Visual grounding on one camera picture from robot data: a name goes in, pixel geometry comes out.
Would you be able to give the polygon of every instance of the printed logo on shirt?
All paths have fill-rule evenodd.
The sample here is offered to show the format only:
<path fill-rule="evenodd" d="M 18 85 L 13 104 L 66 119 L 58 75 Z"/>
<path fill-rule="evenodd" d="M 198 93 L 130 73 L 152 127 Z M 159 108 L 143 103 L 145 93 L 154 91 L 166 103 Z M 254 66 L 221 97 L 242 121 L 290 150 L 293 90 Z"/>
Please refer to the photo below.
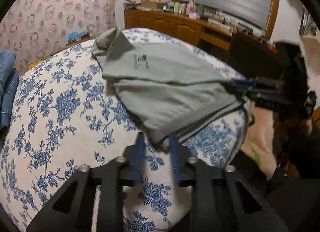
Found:
<path fill-rule="evenodd" d="M 133 62 L 134 62 L 134 69 L 138 69 L 138 66 L 141 65 L 141 62 L 145 64 L 146 68 L 148 69 L 148 61 L 147 61 L 147 55 L 142 55 L 141 57 L 137 58 L 136 54 L 133 54 Z"/>

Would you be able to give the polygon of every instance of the blue floral bedspread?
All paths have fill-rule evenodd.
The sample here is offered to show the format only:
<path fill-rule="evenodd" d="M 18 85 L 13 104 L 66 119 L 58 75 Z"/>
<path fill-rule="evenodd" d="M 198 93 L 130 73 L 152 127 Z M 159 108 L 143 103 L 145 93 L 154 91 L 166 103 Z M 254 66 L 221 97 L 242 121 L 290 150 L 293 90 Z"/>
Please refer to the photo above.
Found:
<path fill-rule="evenodd" d="M 124 33 L 132 42 L 180 43 L 228 78 L 241 78 L 215 57 L 165 34 L 143 28 Z M 133 144 L 139 132 L 123 104 L 106 95 L 106 81 L 91 58 L 92 44 L 89 40 L 62 51 L 20 78 L 12 125 L 0 147 L 0 203 L 21 231 L 78 166 L 107 163 Z M 245 115 L 244 110 L 226 115 L 183 145 L 222 167 L 243 142 Z M 143 183 L 123 192 L 126 232 L 166 231 L 190 209 L 191 189 L 175 185 L 170 155 L 149 142 Z"/>

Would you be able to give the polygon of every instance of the gray t-shirt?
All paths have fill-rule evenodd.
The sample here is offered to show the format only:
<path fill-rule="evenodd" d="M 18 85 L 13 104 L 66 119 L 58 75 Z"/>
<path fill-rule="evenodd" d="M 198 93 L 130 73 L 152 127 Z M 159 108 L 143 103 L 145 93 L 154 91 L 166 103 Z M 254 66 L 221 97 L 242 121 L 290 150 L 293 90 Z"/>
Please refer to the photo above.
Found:
<path fill-rule="evenodd" d="M 124 106 L 164 148 L 170 133 L 181 142 L 244 103 L 225 90 L 224 76 L 183 45 L 133 45 L 114 28 L 96 39 L 91 52 Z"/>

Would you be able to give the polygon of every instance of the metal screw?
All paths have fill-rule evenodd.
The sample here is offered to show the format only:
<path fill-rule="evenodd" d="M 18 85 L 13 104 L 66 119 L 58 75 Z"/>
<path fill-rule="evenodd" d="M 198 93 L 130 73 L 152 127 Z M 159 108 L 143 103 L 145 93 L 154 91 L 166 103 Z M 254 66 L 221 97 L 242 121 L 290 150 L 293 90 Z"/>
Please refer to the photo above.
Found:
<path fill-rule="evenodd" d="M 118 156 L 117 158 L 116 158 L 116 162 L 118 162 L 118 163 L 125 163 L 127 161 L 127 158 L 125 158 L 124 156 Z"/>
<path fill-rule="evenodd" d="M 224 167 L 224 170 L 226 172 L 234 172 L 236 171 L 236 168 L 233 165 L 227 165 L 226 167 Z"/>
<path fill-rule="evenodd" d="M 90 166 L 87 165 L 87 164 L 83 164 L 83 165 L 80 165 L 79 168 L 78 168 L 79 171 L 82 171 L 82 172 L 87 172 L 90 170 Z"/>
<path fill-rule="evenodd" d="M 197 157 L 194 156 L 190 156 L 188 158 L 188 163 L 196 163 L 199 159 Z"/>

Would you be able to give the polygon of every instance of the blue jeans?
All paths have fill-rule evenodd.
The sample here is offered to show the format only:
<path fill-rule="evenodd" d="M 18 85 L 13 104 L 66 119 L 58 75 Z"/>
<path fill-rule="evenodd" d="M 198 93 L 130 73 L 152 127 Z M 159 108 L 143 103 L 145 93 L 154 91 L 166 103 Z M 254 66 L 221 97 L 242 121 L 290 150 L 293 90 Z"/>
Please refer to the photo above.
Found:
<path fill-rule="evenodd" d="M 5 134 L 10 126 L 12 106 L 14 97 L 17 92 L 19 83 L 19 74 L 14 69 L 10 74 L 7 82 L 4 86 L 4 93 L 1 99 L 1 111 L 0 111 L 0 137 Z"/>
<path fill-rule="evenodd" d="M 16 56 L 16 53 L 11 50 L 0 52 L 0 98 L 4 92 L 4 85 L 13 70 Z"/>

